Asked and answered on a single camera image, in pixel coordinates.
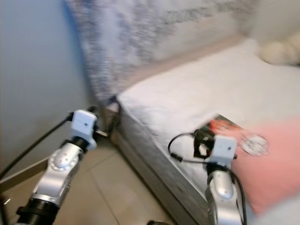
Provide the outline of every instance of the black cable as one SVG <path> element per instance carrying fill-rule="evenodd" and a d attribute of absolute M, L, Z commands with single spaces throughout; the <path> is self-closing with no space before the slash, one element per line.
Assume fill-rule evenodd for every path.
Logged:
<path fill-rule="evenodd" d="M 184 159 L 182 156 L 178 155 L 177 153 L 173 153 L 171 152 L 171 145 L 172 143 L 179 137 L 181 136 L 186 136 L 186 135 L 190 135 L 190 136 L 194 136 L 194 133 L 182 133 L 179 134 L 177 136 L 175 136 L 168 144 L 168 152 L 170 154 L 170 156 L 174 159 L 176 159 L 179 162 L 183 162 L 183 163 L 193 163 L 193 164 L 204 164 L 204 165 L 213 165 L 213 164 L 217 164 L 217 163 L 211 163 L 211 162 L 203 162 L 203 161 L 197 161 L 197 160 L 189 160 L 189 159 Z M 243 207 L 243 221 L 242 224 L 243 225 L 247 225 L 247 213 L 246 213 L 246 197 L 245 197 L 245 192 L 243 189 L 243 186 L 240 182 L 240 179 L 238 178 L 238 176 L 229 168 L 227 168 L 226 166 L 223 165 L 219 165 L 217 164 L 219 167 L 221 167 L 222 169 L 226 170 L 227 172 L 229 172 L 234 179 L 237 181 L 239 188 L 240 188 L 240 192 L 241 192 L 241 197 L 242 197 L 242 207 Z"/>
<path fill-rule="evenodd" d="M 0 180 L 24 157 L 26 156 L 33 148 L 35 148 L 42 140 L 44 140 L 47 136 L 49 136 L 53 131 L 61 127 L 65 122 L 71 121 L 73 117 L 73 112 L 69 113 L 69 115 L 61 121 L 58 125 L 53 127 L 39 139 L 37 139 L 31 146 L 29 146 L 25 151 L 23 151 L 17 158 L 15 158 L 0 174 Z"/>

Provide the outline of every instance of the floor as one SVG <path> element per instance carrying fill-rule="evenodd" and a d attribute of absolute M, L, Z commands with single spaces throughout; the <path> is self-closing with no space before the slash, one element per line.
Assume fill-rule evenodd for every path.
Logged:
<path fill-rule="evenodd" d="M 42 172 L 6 191 L 10 223 L 24 206 Z M 84 158 L 55 225 L 145 225 L 149 220 L 174 225 L 118 149 L 105 142 Z"/>

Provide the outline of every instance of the white mattress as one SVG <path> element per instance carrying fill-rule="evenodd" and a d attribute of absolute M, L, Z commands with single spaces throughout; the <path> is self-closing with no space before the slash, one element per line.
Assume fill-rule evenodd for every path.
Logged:
<path fill-rule="evenodd" d="M 241 126 L 299 115 L 300 68 L 269 65 L 257 58 L 257 48 L 256 42 L 248 39 L 140 82 L 118 100 L 165 154 L 175 135 L 200 127 L 206 120 L 203 115 L 215 109 Z M 192 158 L 193 140 L 183 137 L 173 150 Z M 201 165 L 177 166 L 204 192 L 207 175 Z M 299 206 L 300 198 L 296 199 L 292 204 Z M 290 221 L 285 224 L 298 224 L 299 216 L 292 221 L 294 218 L 288 216 Z"/>

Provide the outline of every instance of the white wall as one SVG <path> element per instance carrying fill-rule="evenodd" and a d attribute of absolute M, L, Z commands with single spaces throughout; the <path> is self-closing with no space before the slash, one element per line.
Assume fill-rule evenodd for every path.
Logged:
<path fill-rule="evenodd" d="M 252 37 L 260 43 L 300 30 L 300 0 L 260 0 Z"/>
<path fill-rule="evenodd" d="M 0 6 L 1 170 L 68 111 L 93 102 L 81 52 L 61 0 L 2 0 Z M 51 154 L 69 126 L 10 174 Z"/>

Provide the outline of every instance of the headboard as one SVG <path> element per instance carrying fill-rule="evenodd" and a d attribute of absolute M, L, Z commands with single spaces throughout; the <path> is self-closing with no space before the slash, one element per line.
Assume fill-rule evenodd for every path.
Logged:
<path fill-rule="evenodd" d="M 144 67 L 247 33 L 258 0 L 65 0 L 87 73 L 109 105 Z"/>

